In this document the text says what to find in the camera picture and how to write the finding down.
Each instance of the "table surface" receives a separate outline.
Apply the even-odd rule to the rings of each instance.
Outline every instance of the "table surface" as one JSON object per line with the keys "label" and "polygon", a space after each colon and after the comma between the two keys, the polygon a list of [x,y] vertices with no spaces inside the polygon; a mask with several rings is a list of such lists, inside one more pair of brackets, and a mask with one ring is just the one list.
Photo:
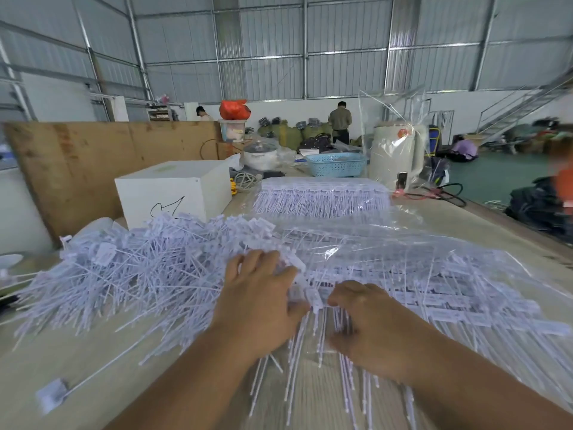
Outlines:
{"label": "table surface", "polygon": [[[302,175],[298,171],[290,173]],[[236,195],[225,213],[240,213],[245,199],[245,194]],[[561,261],[556,253],[448,202],[405,199],[400,204],[400,222],[411,223],[411,214],[415,213],[422,217],[423,229],[433,234],[462,238],[508,251],[520,261],[546,274],[548,280],[573,291],[571,266]],[[563,309],[559,302],[544,302],[541,305],[550,318],[573,324],[573,314]],[[115,330],[129,319],[129,314],[122,313],[110,320],[99,320],[90,332],[79,336],[75,336],[71,327],[46,330],[37,337],[25,338],[14,351],[15,326],[0,325],[0,416],[3,428],[98,430],[104,427],[175,361],[178,349],[139,366],[138,362],[156,345],[156,341],[147,340],[74,392],[46,416],[41,416],[34,395],[38,389],[56,378],[64,379],[70,386],[81,382],[135,343],[154,322],[152,318],[143,319],[133,327],[116,333]],[[279,351],[277,357],[285,367],[284,351]],[[262,386],[262,392],[266,395],[260,397],[254,416],[247,418],[250,403],[247,391],[253,379],[251,370],[219,427],[295,430],[351,428],[347,414],[339,407],[343,400],[336,355],[327,355],[323,368],[317,367],[312,347],[306,346],[299,367],[295,411],[290,427],[285,426],[286,407],[282,398],[286,377],[274,367],[267,371]],[[402,412],[399,390],[391,383],[381,383],[384,386],[374,390],[375,428],[406,430],[408,426]],[[356,395],[354,399],[360,415],[359,427],[364,428]],[[420,427],[427,426],[429,424],[422,423]]]}

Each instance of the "metal staircase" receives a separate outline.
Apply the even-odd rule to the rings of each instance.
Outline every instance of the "metal staircase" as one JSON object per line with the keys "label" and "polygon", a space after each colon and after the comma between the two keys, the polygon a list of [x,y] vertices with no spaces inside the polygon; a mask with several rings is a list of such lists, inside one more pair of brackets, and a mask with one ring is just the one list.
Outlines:
{"label": "metal staircase", "polygon": [[481,134],[484,140],[489,140],[517,124],[523,117],[569,93],[573,89],[573,68],[547,86],[519,93],[525,88],[521,87],[482,111],[476,133]]}

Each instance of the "white box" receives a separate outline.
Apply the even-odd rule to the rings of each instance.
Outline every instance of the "white box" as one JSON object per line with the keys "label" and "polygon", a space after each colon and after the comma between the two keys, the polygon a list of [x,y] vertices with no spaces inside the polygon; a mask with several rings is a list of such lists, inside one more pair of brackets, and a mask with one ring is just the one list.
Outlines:
{"label": "white box", "polygon": [[163,211],[189,213],[203,222],[231,201],[224,160],[166,162],[115,179],[129,229],[141,228]]}

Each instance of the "person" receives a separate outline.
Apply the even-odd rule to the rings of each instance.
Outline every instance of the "person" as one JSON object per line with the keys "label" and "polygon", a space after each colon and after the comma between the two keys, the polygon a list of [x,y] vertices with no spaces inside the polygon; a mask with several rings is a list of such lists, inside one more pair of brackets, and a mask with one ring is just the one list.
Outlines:
{"label": "person", "polygon": [[[278,259],[278,252],[251,251],[230,260],[209,328],[105,430],[215,426],[248,369],[291,338],[309,310],[307,303],[288,306],[297,269],[275,274]],[[330,338],[333,348],[372,374],[411,386],[416,404],[440,428],[573,428],[573,415],[377,285],[342,282],[328,304],[345,309],[354,326],[352,334]]]}
{"label": "person", "polygon": [[352,124],[352,114],[346,109],[346,102],[340,101],[338,103],[338,108],[328,116],[328,123],[332,125],[333,143],[340,140],[342,143],[350,144],[348,126]]}
{"label": "person", "polygon": [[197,116],[199,116],[201,120],[213,120],[213,118],[207,114],[202,105],[197,107]]}

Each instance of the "hand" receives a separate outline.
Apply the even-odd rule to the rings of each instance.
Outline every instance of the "hand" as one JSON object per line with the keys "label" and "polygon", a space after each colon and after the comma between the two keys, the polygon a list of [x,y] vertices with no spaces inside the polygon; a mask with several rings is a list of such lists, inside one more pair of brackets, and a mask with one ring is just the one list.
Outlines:
{"label": "hand", "polygon": [[372,374],[412,385],[446,338],[374,284],[338,284],[328,304],[352,317],[351,335],[336,333],[330,344]]}
{"label": "hand", "polygon": [[292,337],[310,309],[306,302],[288,307],[287,292],[298,270],[290,266],[275,274],[279,256],[276,251],[251,251],[229,261],[209,327],[240,341],[253,361]]}

